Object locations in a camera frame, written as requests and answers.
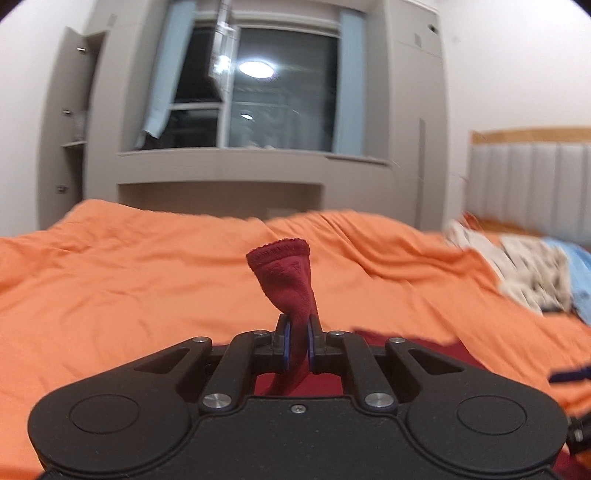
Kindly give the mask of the dark red sweater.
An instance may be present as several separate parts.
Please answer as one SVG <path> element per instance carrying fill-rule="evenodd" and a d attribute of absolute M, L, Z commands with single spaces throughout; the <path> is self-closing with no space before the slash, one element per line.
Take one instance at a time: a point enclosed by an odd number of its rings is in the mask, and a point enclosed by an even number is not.
<path fill-rule="evenodd" d="M 314 333 L 311 317 L 318 320 L 318 307 L 311 287 L 310 246 L 303 239 L 281 239 L 253 249 L 245 256 L 247 265 L 259 281 L 264 295 L 280 313 L 290 321 L 288 362 L 280 374 L 262 374 L 253 387 L 254 395 L 263 396 L 338 396 L 353 390 L 353 380 L 348 378 L 349 365 L 342 350 L 329 346 L 328 355 L 315 350 L 311 336 Z M 417 398 L 424 390 L 417 378 L 399 358 L 390 356 L 385 345 L 390 338 L 404 337 L 402 332 L 380 332 L 375 329 L 353 328 L 353 336 L 363 338 L 369 348 L 380 352 L 377 363 L 384 367 L 384 375 L 394 380 L 392 389 L 401 403 Z M 451 354 L 453 360 L 467 361 L 486 371 L 460 340 L 449 344 L 427 339 L 419 334 L 406 336 L 412 343 L 443 355 Z"/>

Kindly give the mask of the light blue garment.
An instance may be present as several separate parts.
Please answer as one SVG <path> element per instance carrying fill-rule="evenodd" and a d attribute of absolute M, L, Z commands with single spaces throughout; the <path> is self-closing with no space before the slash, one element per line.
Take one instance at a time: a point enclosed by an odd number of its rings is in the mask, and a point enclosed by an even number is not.
<path fill-rule="evenodd" d="M 544 242 L 561 248 L 568 260 L 572 304 L 577 316 L 587 325 L 591 322 L 591 255 L 581 246 L 545 237 Z"/>

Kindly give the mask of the cream patterned garment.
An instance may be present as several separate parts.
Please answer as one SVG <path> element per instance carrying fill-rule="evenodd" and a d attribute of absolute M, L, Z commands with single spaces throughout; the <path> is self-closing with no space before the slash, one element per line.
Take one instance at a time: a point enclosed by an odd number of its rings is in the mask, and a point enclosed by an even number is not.
<path fill-rule="evenodd" d="M 560 247 L 524 235 L 502 234 L 497 241 L 453 220 L 446 241 L 478 252 L 498 277 L 497 288 L 515 303 L 542 315 L 572 308 L 568 257 Z"/>

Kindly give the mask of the orange bed cover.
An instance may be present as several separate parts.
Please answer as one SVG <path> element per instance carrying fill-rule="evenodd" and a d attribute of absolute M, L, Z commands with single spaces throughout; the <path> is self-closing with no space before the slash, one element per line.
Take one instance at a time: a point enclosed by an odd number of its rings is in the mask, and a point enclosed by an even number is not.
<path fill-rule="evenodd" d="M 322 326 L 462 343 L 487 369 L 590 406 L 588 383 L 548 383 L 586 364 L 590 330 L 502 296 L 488 264 L 392 219 L 354 211 L 221 219 L 81 203 L 46 231 L 1 241 L 1 475 L 41 467 L 27 419 L 45 394 L 195 336 L 218 344 L 279 317 L 250 250 L 283 238 L 311 248 Z"/>

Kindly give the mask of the grey padded headboard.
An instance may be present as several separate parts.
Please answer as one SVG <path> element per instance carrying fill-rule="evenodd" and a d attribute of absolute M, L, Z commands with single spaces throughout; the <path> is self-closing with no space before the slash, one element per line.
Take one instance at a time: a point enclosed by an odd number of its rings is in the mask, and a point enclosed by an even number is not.
<path fill-rule="evenodd" d="M 471 134 L 464 210 L 486 230 L 508 227 L 590 246 L 590 128 Z"/>

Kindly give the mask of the right light blue curtain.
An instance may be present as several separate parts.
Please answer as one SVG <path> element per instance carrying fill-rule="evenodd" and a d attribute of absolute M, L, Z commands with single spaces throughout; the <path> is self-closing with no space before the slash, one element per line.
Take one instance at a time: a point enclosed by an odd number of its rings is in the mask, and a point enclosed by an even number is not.
<path fill-rule="evenodd" d="M 367 32 L 366 15 L 342 8 L 339 45 L 335 130 L 332 152 L 362 156 L 366 135 Z"/>

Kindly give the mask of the light blue curtain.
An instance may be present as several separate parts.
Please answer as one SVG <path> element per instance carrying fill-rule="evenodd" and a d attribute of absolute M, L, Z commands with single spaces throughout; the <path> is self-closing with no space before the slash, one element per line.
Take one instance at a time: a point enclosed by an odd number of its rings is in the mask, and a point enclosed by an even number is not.
<path fill-rule="evenodd" d="M 197 3 L 194 1 L 169 2 L 152 71 L 145 117 L 135 143 L 136 149 L 144 147 L 148 139 L 159 139 L 164 132 L 193 30 L 196 11 Z"/>
<path fill-rule="evenodd" d="M 339 45 L 335 130 L 332 152 L 362 156 L 366 135 L 367 32 L 366 15 L 342 8 Z"/>

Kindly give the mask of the window with dark glass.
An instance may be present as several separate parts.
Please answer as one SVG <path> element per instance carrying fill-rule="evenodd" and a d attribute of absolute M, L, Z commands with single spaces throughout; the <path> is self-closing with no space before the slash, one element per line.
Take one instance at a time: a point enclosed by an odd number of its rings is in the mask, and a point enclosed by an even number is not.
<path fill-rule="evenodd" d="M 193 28 L 167 125 L 144 148 L 332 151 L 337 37 L 238 28 L 216 89 L 205 78 L 212 33 L 207 24 Z"/>

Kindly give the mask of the grey built-in wardrobe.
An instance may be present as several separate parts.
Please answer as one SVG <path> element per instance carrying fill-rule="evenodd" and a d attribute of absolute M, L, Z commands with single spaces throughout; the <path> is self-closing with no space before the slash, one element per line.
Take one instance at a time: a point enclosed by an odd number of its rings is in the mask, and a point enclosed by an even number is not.
<path fill-rule="evenodd" d="M 425 1 L 95 1 L 65 28 L 37 222 L 85 199 L 260 219 L 353 209 L 442 226 L 441 22 Z"/>

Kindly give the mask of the left light blue curtain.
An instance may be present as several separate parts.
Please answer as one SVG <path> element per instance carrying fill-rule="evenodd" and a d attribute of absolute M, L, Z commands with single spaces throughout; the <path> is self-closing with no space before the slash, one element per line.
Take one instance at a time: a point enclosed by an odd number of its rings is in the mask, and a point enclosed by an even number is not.
<path fill-rule="evenodd" d="M 169 2 L 152 71 L 145 117 L 135 143 L 136 149 L 144 147 L 148 139 L 159 139 L 164 132 L 193 30 L 196 11 L 197 3 L 194 1 Z"/>

